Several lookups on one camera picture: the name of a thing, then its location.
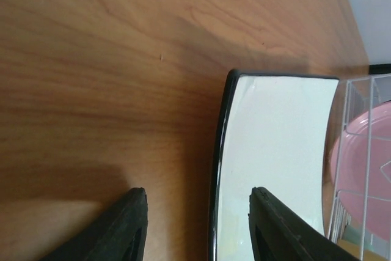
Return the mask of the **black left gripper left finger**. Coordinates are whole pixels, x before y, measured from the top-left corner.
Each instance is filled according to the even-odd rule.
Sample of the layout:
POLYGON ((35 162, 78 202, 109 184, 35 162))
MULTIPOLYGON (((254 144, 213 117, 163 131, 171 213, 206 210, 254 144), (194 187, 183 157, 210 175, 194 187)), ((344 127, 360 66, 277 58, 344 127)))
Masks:
POLYGON ((132 188, 42 260, 142 260, 147 227, 146 192, 132 188))

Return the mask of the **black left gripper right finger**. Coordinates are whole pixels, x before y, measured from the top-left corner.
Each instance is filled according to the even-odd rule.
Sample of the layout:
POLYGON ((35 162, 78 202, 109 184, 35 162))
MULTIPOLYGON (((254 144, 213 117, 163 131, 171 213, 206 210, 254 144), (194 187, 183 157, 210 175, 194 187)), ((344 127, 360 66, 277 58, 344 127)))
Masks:
POLYGON ((264 187, 249 197, 249 229, 255 260, 357 260, 264 187))

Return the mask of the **teal floral round plate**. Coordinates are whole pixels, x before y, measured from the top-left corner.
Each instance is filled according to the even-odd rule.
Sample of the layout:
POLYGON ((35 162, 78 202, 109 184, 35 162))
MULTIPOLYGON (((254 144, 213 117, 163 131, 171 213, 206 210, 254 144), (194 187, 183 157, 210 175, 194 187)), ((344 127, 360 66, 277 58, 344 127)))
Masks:
POLYGON ((342 240, 359 245, 361 241, 361 230, 352 225, 346 225, 342 234, 342 240))

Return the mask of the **square grey black-edged plate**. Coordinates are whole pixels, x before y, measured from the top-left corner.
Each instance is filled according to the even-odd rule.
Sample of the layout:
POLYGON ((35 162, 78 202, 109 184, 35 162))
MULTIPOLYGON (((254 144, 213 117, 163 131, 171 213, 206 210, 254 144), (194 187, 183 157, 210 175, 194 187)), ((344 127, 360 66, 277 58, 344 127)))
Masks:
POLYGON ((338 83, 333 76, 228 73, 213 152, 210 260, 254 258, 248 214, 255 187, 324 232, 324 149, 338 83))

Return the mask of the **pink plate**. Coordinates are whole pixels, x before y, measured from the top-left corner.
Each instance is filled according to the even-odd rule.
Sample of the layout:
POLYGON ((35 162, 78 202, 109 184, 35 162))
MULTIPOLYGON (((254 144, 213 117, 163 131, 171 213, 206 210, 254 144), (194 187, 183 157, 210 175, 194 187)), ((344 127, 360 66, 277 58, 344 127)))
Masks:
POLYGON ((340 202, 358 222, 368 185, 366 229, 382 239, 390 234, 390 102, 353 119, 331 151, 332 180, 340 202))

